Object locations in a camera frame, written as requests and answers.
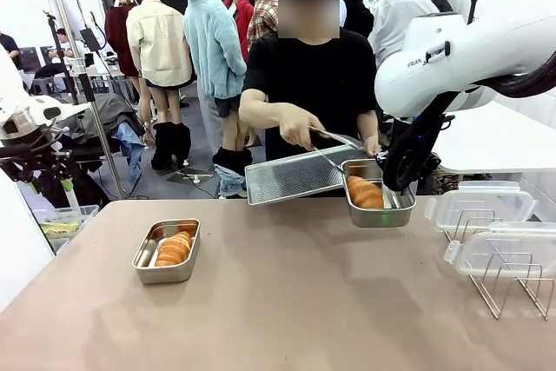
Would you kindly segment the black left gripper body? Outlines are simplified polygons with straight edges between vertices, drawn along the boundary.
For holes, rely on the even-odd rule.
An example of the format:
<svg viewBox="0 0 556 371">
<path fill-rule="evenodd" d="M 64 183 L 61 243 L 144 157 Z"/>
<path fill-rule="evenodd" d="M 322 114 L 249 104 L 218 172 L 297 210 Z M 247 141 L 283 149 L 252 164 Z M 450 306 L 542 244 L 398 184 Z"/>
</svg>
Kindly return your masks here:
<svg viewBox="0 0 556 371">
<path fill-rule="evenodd" d="M 44 171 L 55 180 L 72 177 L 71 153 L 38 147 L 8 147 L 8 177 L 33 180 L 36 171 Z"/>
</svg>

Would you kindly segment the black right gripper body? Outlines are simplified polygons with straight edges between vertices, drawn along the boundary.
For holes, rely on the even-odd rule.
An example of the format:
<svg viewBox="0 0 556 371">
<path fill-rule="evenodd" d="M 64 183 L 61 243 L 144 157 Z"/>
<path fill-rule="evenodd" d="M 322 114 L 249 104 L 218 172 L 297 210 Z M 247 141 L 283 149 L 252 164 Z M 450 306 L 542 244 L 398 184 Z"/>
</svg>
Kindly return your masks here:
<svg viewBox="0 0 556 371">
<path fill-rule="evenodd" d="M 430 125 L 419 125 L 415 123 L 412 126 L 412 136 L 414 137 L 414 155 L 416 163 L 414 164 L 414 172 L 412 181 L 420 181 L 429 177 L 433 171 L 439 166 L 440 158 L 433 152 L 438 136 L 442 130 L 446 130 L 451 126 L 454 116 L 442 114 L 434 119 Z"/>
</svg>

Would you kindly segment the person's right hand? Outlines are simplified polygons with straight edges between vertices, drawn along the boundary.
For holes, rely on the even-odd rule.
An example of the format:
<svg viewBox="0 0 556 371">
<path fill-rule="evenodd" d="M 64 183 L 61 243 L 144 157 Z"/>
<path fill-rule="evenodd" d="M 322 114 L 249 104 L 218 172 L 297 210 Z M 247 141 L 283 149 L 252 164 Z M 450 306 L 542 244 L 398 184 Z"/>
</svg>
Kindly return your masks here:
<svg viewBox="0 0 556 371">
<path fill-rule="evenodd" d="M 312 149 L 310 137 L 312 129 L 325 130 L 319 119 L 306 111 L 284 116 L 279 123 L 281 138 L 289 144 L 300 146 L 306 150 Z"/>
</svg>

